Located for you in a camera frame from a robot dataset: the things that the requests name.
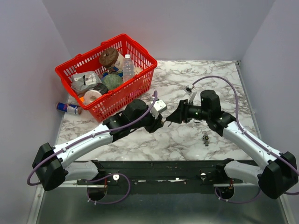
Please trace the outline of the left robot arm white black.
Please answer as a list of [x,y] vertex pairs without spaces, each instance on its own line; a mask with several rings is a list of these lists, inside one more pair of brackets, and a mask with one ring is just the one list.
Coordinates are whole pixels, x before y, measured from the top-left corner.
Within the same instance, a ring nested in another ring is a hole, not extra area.
[[93,184],[103,181],[103,172],[94,162],[82,166],[72,163],[83,155],[128,136],[135,129],[145,128],[149,133],[163,127],[161,113],[167,109],[163,100],[151,105],[135,99],[126,108],[107,118],[93,130],[69,142],[51,146],[44,143],[38,149],[32,167],[45,191],[65,181],[88,179]]

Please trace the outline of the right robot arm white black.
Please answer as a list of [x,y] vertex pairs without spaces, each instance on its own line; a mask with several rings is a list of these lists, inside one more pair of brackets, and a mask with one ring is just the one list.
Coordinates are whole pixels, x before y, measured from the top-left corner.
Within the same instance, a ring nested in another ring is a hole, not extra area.
[[225,183],[229,179],[239,179],[258,186],[271,199],[277,199],[298,183],[293,154],[281,153],[247,132],[233,115],[221,109],[215,91],[202,91],[200,99],[200,106],[187,99],[180,100],[177,109],[166,120],[177,124],[192,119],[204,120],[212,131],[236,144],[256,163],[253,166],[226,159],[215,171],[217,181]]

